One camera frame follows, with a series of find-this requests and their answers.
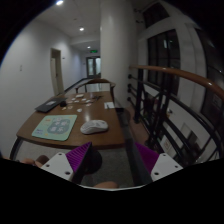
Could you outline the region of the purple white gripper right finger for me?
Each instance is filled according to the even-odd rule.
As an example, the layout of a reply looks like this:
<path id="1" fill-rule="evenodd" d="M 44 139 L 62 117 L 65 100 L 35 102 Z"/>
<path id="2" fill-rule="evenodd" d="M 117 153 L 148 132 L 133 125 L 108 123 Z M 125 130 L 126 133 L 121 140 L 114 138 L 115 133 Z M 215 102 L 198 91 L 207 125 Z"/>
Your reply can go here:
<path id="1" fill-rule="evenodd" d="M 135 146 L 144 183 L 155 182 L 182 169 L 182 166 L 167 153 L 159 154 L 139 143 Z"/>

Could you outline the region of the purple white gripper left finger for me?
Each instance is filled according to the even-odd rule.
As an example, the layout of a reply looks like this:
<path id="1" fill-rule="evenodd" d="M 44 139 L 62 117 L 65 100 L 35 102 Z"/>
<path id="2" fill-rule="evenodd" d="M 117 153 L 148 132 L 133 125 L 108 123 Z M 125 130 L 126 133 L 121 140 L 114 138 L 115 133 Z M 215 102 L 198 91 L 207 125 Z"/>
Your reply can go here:
<path id="1" fill-rule="evenodd" d="M 91 148 L 92 143 L 88 142 L 68 153 L 59 152 L 41 169 L 70 182 L 80 184 L 90 162 Z"/>

